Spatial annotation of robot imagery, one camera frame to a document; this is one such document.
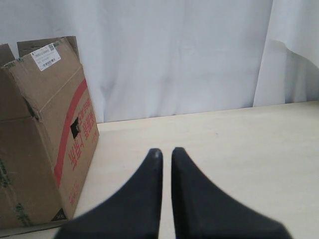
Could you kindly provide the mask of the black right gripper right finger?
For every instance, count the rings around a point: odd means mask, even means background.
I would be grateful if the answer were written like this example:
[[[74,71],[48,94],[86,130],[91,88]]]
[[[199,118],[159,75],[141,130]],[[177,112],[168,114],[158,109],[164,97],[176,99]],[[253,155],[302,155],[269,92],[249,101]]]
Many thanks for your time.
[[[286,238],[283,224],[223,192],[182,147],[171,155],[171,201],[178,239]]]

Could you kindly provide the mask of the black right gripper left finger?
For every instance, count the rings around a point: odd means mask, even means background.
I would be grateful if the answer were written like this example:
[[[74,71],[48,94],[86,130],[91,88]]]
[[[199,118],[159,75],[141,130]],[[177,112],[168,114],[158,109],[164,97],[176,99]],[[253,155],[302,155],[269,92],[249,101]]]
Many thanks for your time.
[[[57,239],[157,239],[163,181],[160,149],[148,151],[132,177],[96,208],[63,225]]]

